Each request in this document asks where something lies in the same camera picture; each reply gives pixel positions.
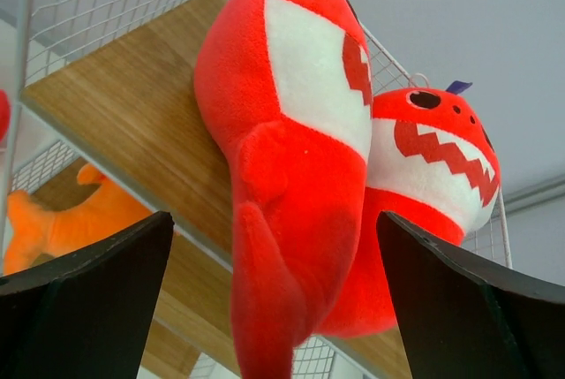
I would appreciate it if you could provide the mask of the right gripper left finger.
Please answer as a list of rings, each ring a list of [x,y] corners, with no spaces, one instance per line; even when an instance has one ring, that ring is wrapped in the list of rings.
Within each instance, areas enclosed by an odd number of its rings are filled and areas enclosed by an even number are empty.
[[[170,255],[166,212],[1,279],[3,378],[134,378]]]

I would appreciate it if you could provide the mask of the red shark plush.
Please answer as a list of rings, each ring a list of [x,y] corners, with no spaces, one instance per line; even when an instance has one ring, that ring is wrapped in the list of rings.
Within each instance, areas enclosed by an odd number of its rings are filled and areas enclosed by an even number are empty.
[[[377,219],[392,211],[459,246],[491,217],[501,169],[478,114],[463,98],[471,83],[404,87],[373,98],[373,137],[358,249],[320,335],[350,338],[396,325],[380,256]]]
[[[194,68],[230,169],[231,326],[244,378],[288,378],[357,250],[370,56],[349,0],[228,0]]]
[[[0,140],[8,133],[11,122],[11,105],[8,95],[0,90]]]

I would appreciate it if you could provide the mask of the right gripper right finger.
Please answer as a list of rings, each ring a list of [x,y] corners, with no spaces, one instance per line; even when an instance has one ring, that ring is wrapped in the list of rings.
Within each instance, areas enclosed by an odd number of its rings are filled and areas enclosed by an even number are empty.
[[[376,231],[415,378],[562,378],[564,288],[392,213]]]

